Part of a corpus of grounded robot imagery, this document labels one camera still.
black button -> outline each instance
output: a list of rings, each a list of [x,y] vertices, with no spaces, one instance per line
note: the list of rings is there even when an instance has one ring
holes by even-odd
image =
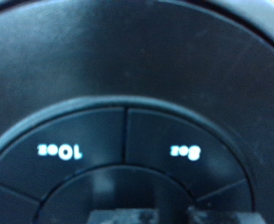
[[[197,199],[201,210],[252,212],[252,196],[246,179]]]
[[[80,175],[57,189],[39,211],[38,224],[86,224],[94,210],[155,208],[159,223],[181,223],[191,204],[184,189],[165,175],[115,166]]]
[[[124,110],[98,109],[56,119],[0,157],[0,183],[41,199],[65,178],[122,162]]]
[[[0,224],[28,224],[34,220],[39,202],[0,187]]]
[[[211,134],[174,116],[132,109],[126,162],[170,173],[195,198],[245,177],[232,153]]]

